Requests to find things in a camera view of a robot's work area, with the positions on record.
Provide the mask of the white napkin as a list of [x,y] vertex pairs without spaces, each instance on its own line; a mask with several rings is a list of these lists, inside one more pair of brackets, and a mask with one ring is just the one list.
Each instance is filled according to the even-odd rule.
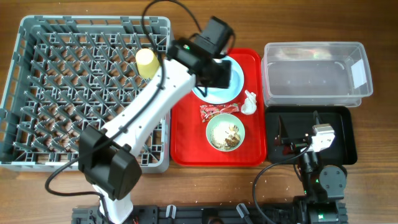
[[248,90],[245,91],[245,94],[246,94],[246,99],[241,107],[241,112],[245,115],[254,114],[257,110],[256,94],[253,92],[249,92]]

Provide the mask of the green bowl with food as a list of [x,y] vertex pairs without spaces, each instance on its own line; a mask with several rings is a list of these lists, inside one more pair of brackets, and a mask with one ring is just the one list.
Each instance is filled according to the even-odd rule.
[[232,114],[219,114],[206,126],[206,138],[210,145],[221,152],[231,152],[242,145],[246,132],[241,120]]

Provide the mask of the light blue plate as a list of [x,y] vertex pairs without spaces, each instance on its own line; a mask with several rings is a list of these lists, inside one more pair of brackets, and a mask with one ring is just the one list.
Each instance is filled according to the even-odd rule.
[[226,56],[222,61],[231,62],[231,79],[229,88],[208,88],[208,94],[203,96],[200,90],[204,91],[203,87],[194,88],[192,92],[201,100],[210,104],[224,104],[235,99],[243,89],[244,85],[244,72],[235,59]]

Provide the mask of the red snack wrapper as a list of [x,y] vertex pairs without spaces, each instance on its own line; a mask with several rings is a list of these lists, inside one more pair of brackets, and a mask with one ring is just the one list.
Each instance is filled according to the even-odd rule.
[[221,105],[201,105],[200,116],[203,123],[211,120],[219,114],[231,114],[239,112],[240,103],[228,103]]

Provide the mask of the yellow plastic cup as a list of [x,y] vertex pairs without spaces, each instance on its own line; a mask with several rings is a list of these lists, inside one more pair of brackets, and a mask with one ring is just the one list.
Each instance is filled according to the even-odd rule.
[[140,49],[136,53],[136,65],[139,75],[144,79],[153,79],[160,65],[151,49]]

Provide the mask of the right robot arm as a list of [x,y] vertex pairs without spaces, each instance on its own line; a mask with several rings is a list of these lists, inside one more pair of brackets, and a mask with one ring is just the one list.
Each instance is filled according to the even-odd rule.
[[348,223],[344,199],[347,171],[342,166],[326,165],[320,152],[328,149],[335,130],[324,123],[318,113],[313,113],[312,133],[302,138],[291,138],[281,116],[278,117],[278,134],[274,144],[283,146],[283,154],[293,154],[297,164],[304,196],[294,198],[297,223]]

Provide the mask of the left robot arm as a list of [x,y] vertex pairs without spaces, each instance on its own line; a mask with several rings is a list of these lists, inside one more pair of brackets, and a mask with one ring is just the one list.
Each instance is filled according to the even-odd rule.
[[108,223],[123,223],[133,211],[131,190],[142,170],[137,157],[149,134],[170,109],[196,86],[228,88],[230,62],[222,61],[233,29],[217,17],[191,38],[173,40],[146,87],[101,130],[80,134],[78,168],[100,197]]

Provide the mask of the grey dishwasher rack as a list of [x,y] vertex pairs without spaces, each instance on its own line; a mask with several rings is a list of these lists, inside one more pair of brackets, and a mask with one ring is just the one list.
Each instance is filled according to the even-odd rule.
[[170,20],[149,16],[26,16],[1,102],[1,167],[52,172],[78,156],[87,127],[102,128],[147,85],[136,53],[165,52]]

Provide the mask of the black plastic tray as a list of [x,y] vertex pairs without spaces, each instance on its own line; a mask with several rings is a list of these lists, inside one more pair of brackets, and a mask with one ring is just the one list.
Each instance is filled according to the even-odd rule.
[[317,110],[324,124],[335,130],[335,138],[328,149],[320,152],[325,165],[353,165],[358,160],[353,124],[349,109],[344,106],[270,106],[266,116],[267,159],[271,163],[283,161],[292,154],[284,154],[283,146],[275,146],[278,117],[281,115],[290,138],[312,134],[313,112]]

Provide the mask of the clear plastic bin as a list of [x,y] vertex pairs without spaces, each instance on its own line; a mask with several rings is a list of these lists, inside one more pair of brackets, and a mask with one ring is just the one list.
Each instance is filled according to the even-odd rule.
[[373,94],[360,42],[271,42],[261,67],[266,106],[357,107]]

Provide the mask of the red plastic tray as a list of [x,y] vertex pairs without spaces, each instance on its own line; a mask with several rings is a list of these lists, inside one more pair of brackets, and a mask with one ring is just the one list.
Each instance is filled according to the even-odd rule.
[[182,98],[171,112],[170,153],[183,166],[258,166],[267,154],[266,122],[262,96],[261,58],[253,49],[234,49],[230,55],[244,73],[243,91],[232,101],[244,103],[245,90],[256,94],[254,114],[233,115],[243,123],[246,134],[242,145],[231,152],[215,149],[206,138],[206,126],[200,117],[200,106],[205,102],[194,93]]

